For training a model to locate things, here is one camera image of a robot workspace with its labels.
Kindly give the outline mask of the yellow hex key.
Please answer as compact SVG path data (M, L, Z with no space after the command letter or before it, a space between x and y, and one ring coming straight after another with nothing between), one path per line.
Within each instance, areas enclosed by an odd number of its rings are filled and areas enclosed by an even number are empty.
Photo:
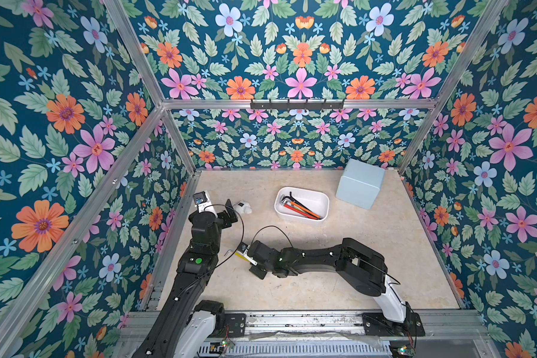
M253 260L251 257L249 257L247 254L243 254L239 251L232 251L232 250L228 250L226 253L225 253L226 256L236 256L242 260L245 260L247 261L248 263L252 264L252 265L256 265L256 261Z

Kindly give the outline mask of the red hex key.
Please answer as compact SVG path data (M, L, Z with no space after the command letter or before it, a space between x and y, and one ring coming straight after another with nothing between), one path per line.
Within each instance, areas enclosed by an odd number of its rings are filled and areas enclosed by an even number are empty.
M299 215L301 215L301 216L303 216L303 217L305 217L307 219L312 219L312 220L319 220L320 219L319 216L313 216L311 213L308 213L308 212L306 212L306 211L304 211L302 209L299 209L299 208L297 208L295 206L292 206L292 205L289 205L289 204L285 204L283 207L286 208L287 210L291 210L291 211L293 211L295 213L298 213Z

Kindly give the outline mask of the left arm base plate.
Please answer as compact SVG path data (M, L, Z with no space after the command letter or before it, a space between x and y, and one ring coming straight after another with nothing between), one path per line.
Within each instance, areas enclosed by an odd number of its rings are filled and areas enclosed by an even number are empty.
M245 335L246 323L244 313L213 314L202 310L192 315L189 326L201 338L239 338Z

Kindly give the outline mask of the orange hex key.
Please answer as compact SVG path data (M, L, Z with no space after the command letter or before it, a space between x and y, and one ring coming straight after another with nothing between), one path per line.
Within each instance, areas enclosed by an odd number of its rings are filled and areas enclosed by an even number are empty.
M294 197L292 196L292 193L290 193L290 194L287 196L287 200L288 200L288 202L289 202L289 205L295 206L295 207L297 207L297 208L299 208L299 209L302 209L302 210L304 210L304 211L306 211L306 212L308 212L308 213L311 213L313 216L319 216L319 214L317 214L317 213L314 212L313 210L310 210L306 205L302 204L300 201L298 201L298 199L294 198Z

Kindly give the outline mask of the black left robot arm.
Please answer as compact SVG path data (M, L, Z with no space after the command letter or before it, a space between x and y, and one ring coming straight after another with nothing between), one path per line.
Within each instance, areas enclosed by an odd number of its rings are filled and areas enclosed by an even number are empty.
M189 215L191 240L180 258L177 274L157 320L133 357L195 357L204 341L223 328L224 306L199 301L219 265L222 231L237 223L240 215L230 200L223 205L202 202ZM216 207L224 210L216 212Z

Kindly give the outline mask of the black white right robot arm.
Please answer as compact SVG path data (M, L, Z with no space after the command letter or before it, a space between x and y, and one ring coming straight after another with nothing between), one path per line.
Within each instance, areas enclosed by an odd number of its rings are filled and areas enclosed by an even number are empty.
M288 247L278 251L254 241L242 246L240 255L250 262L250 272L261 280L268 273L279 278L336 273L359 293L374 298L386 321L403 324L412 314L410 305L395 289L399 282L388 273L384 256L352 238L344 238L341 244L328 249L313 250Z

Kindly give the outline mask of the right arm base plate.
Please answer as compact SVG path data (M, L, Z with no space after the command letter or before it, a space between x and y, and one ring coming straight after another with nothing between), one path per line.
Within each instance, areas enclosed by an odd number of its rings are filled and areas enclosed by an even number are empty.
M411 307L405 307L402 323L386 319L383 313L363 313L362 324L365 334L376 337L424 337L425 329L421 317Z

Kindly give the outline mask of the large black hex key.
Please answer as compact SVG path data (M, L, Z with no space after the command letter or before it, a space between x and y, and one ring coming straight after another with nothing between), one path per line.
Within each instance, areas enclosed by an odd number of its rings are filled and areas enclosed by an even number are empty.
M296 199L292 198L289 195L285 195L281 200L280 203L283 207L285 207L288 210L291 210L294 213L298 213L300 216L303 216L306 219L311 220L321 220L321 216L314 213L312 210L309 210L306 206L301 204Z

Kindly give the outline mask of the white storage box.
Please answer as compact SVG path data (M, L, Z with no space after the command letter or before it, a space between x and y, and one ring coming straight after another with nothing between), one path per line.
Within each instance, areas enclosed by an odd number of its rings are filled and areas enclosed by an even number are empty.
M291 210L287 210L282 206L280 200L285 196L292 193L292 196L302 204L306 205L310 210L313 210L319 216L321 220L311 220L300 216L298 213L294 213ZM274 211L277 215L286 221L299 222L308 225L320 225L328 217L330 207L330 199L323 192L318 192L309 189L301 189L297 187L285 186L279 190L276 199L274 201Z

